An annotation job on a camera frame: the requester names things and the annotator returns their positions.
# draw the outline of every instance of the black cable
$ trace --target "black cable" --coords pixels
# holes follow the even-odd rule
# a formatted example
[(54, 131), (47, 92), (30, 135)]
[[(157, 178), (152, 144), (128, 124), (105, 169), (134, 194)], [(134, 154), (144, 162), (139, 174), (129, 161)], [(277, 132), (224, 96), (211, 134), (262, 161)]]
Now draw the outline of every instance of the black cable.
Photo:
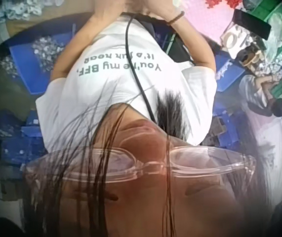
[(131, 16), (131, 19), (129, 20), (129, 23), (126, 27), (126, 32), (125, 32), (125, 51), (126, 51), (126, 57), (127, 57), (127, 60), (129, 62), (129, 65), (131, 67), (131, 70), (132, 70), (132, 73), (134, 75), (134, 78), (135, 78), (135, 81), (136, 81), (136, 84), (137, 86), (139, 87), (140, 91), (141, 91), (141, 94), (143, 96), (143, 99), (145, 101), (145, 104), (146, 104), (146, 108), (150, 114), (150, 117), (151, 117), (151, 120), (156, 123), (156, 119), (155, 119), (155, 116), (153, 114), (153, 111), (152, 111), (152, 108), (151, 108), (151, 105), (146, 97), (146, 94), (142, 88), (142, 85), (140, 83), (140, 80), (136, 74), (136, 71), (135, 71), (135, 68), (133, 67), (133, 63), (132, 63), (132, 59), (131, 59), (131, 56), (130, 56), (130, 51), (129, 51), (129, 42), (128, 42), (128, 33), (129, 33), (129, 28), (130, 28), (130, 25), (133, 21), (133, 19), (136, 17), (136, 14), (134, 14), (133, 16)]

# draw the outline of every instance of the eyeglasses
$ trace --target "eyeglasses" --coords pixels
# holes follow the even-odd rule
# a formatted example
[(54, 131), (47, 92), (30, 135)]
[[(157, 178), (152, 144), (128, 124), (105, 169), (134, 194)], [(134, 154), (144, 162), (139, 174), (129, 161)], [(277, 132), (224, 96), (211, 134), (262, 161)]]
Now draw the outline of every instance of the eyeglasses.
[[(162, 162), (151, 161), (147, 163), (140, 162), (133, 154), (123, 149), (106, 151), (93, 149), (89, 152), (85, 148), (73, 153), (73, 159), (66, 168), (64, 180), (87, 182), (88, 159), (82, 159), (83, 152), (85, 152), (86, 157), (91, 159), (90, 180), (92, 182), (101, 158), (105, 155), (109, 155), (106, 183), (126, 182), (143, 175), (164, 175), (167, 171), (176, 178), (209, 177), (244, 171), (248, 179), (251, 179), (256, 167), (255, 159), (251, 156), (244, 156), (237, 152), (215, 147), (178, 147), (169, 152), (169, 162), (165, 158)], [(27, 173), (45, 173), (45, 170), (50, 167), (50, 163), (58, 164), (59, 167), (64, 166), (63, 161), (58, 162), (61, 153), (48, 154), (29, 163), (26, 168)]]

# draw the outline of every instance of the glasses lens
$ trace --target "glasses lens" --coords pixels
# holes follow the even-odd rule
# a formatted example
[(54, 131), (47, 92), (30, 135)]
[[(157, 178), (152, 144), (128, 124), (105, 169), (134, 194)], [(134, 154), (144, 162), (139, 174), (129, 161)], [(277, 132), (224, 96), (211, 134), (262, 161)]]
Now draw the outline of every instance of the glasses lens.
[(27, 167), (28, 173), (38, 175), (58, 175), (60, 170), (66, 169), (64, 179), (73, 181), (87, 180), (89, 160), (92, 169), (90, 175), (95, 176), (98, 169), (104, 169), (108, 159), (107, 178), (120, 176), (135, 167), (135, 159), (126, 151), (77, 149), (76, 151), (54, 152), (43, 158), (30, 163)]
[(228, 173), (243, 169), (252, 161), (240, 153), (214, 147), (182, 147), (170, 153), (176, 170), (193, 174)]

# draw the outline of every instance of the blue plastic crate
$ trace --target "blue plastic crate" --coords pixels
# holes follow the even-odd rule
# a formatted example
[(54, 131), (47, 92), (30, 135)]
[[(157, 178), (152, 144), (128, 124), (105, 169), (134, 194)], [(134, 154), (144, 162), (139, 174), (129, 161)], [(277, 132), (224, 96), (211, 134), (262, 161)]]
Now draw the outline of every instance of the blue plastic crate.
[(0, 111), (0, 140), (20, 136), (23, 122), (8, 110)]
[[(73, 33), (52, 36), (58, 43), (68, 44)], [(46, 91), (51, 72), (43, 72), (39, 61), (32, 48), (33, 42), (9, 46), (13, 60), (17, 66), (18, 73), (32, 95), (42, 94)]]
[(31, 110), (27, 117), (26, 126), (39, 126), (39, 117), (36, 110)]
[(13, 137), (1, 143), (1, 160), (11, 164), (27, 164), (46, 154), (43, 139)]
[(61, 17), (37, 24), (7, 41), (13, 61), (30, 94), (42, 94), (48, 86), (50, 72), (44, 73), (34, 54), (33, 42), (40, 36), (51, 36), (59, 44), (68, 44), (76, 31), (72, 19)]
[(22, 135), (26, 137), (42, 137), (39, 126), (23, 126), (21, 127), (21, 132)]
[[(231, 61), (229, 55), (224, 53), (215, 56), (216, 71), (218, 72), (227, 62)], [(217, 91), (223, 92), (229, 88), (245, 72), (242, 65), (230, 65), (223, 77), (217, 81)]]

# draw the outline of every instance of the screws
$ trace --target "screws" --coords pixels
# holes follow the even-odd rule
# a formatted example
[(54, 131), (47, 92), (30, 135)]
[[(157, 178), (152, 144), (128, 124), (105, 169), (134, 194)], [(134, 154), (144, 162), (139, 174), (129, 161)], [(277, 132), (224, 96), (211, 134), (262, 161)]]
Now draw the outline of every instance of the screws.
[(58, 44), (50, 36), (37, 39), (34, 41), (32, 48), (43, 72), (53, 70), (57, 57), (64, 50), (64, 46)]

